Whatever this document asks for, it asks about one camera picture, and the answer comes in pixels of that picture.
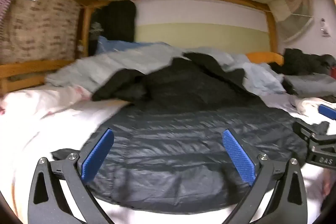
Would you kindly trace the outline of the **right hand of person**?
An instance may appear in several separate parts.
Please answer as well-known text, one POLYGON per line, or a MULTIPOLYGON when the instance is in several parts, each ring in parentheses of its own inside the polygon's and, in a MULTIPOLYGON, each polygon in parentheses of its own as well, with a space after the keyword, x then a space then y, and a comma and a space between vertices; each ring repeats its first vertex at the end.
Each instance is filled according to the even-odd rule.
POLYGON ((335 182, 335 175, 330 172, 325 172, 323 174, 323 181, 322 181, 322 195, 323 198, 326 198, 331 191, 331 188, 333 187, 335 182))

